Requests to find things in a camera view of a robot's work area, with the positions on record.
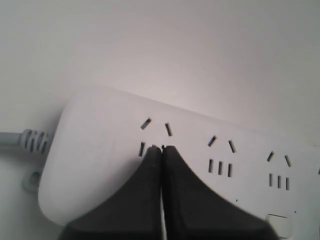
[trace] white power strip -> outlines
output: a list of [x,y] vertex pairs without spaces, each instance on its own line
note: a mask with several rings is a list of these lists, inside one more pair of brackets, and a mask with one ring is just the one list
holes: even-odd
[[286,219],[275,226],[281,237],[320,239],[320,150],[104,87],[66,106],[40,183],[41,210],[60,225],[89,212],[151,145],[176,146],[205,184],[241,209]]

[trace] outlet slot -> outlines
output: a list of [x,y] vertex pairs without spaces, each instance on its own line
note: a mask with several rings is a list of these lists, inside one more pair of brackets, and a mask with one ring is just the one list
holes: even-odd
[[165,128],[168,133],[168,136],[171,137],[173,134],[172,134],[171,127],[170,127],[169,123],[165,124]]
[[214,168],[214,161],[212,159],[209,160],[209,173],[212,173],[212,170]]
[[231,178],[232,177],[232,164],[229,163],[228,165],[228,177]]
[[269,186],[272,187],[274,184],[274,176],[272,173],[269,174]]
[[142,155],[144,154],[145,145],[146,145],[145,142],[141,142],[140,150],[139,150],[139,157],[142,157]]
[[232,140],[229,141],[229,145],[230,145],[231,151],[232,151],[233,153],[235,153],[235,152],[236,152],[236,148],[235,148],[235,145],[234,145],[234,143],[232,142]]
[[289,178],[285,178],[285,190],[289,191]]
[[288,167],[290,168],[291,167],[291,161],[290,161],[288,155],[285,155],[284,158],[286,160],[286,164],[288,164]]
[[145,120],[145,122],[141,125],[141,129],[145,130],[145,128],[151,123],[152,119],[148,118],[147,120]]
[[268,162],[271,161],[271,159],[273,158],[274,154],[275,154],[275,153],[274,153],[273,151],[270,152],[270,155],[268,156],[268,159],[267,159]]
[[281,176],[278,176],[278,189],[281,189]]
[[208,146],[211,147],[212,144],[214,144],[214,142],[215,142],[216,139],[217,139],[217,137],[216,137],[216,136],[213,136],[213,137],[211,138],[211,140],[209,141]]
[[223,162],[219,161],[218,174],[222,175]]

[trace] power strip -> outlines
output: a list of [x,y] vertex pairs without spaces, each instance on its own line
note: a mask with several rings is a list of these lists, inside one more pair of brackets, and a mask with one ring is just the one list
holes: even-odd
[[104,87],[66,106],[42,174],[41,210],[60,225],[89,212],[152,145],[176,146],[205,184],[241,209],[285,219],[275,223],[280,237],[320,239],[319,149]]

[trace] white wall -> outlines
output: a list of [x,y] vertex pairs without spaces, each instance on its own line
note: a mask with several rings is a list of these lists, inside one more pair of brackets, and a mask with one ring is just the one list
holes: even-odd
[[[54,131],[72,93],[100,84],[319,147],[319,12],[317,0],[2,0],[0,131]],[[0,239],[55,239],[20,193],[29,164],[0,160]]]

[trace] electrical outlet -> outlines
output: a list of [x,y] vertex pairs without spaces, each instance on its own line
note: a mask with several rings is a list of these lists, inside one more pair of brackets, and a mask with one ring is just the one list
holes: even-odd
[[66,106],[40,183],[43,213],[65,225],[89,212],[152,145],[175,146],[239,208],[274,223],[288,219],[294,239],[319,240],[320,150],[109,88],[88,89]]

